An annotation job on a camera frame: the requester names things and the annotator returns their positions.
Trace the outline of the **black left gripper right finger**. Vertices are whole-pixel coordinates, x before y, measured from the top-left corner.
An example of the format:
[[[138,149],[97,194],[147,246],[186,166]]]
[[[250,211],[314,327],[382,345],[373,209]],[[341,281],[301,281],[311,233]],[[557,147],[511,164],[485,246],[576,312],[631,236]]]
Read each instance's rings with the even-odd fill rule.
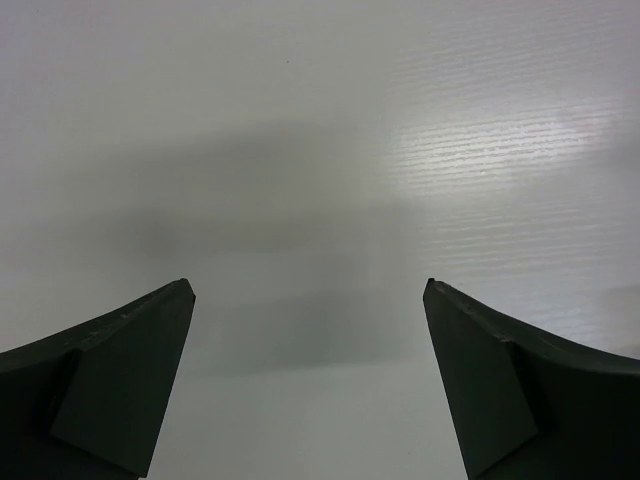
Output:
[[[636,479],[639,362],[429,279],[423,303],[470,479]]]

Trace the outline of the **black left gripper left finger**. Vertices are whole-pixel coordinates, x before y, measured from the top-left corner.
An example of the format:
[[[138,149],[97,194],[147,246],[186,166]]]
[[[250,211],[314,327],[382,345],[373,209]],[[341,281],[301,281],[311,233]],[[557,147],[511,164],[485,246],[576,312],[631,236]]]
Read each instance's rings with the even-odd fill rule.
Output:
[[[195,300],[179,279],[2,353],[2,478],[146,477]]]

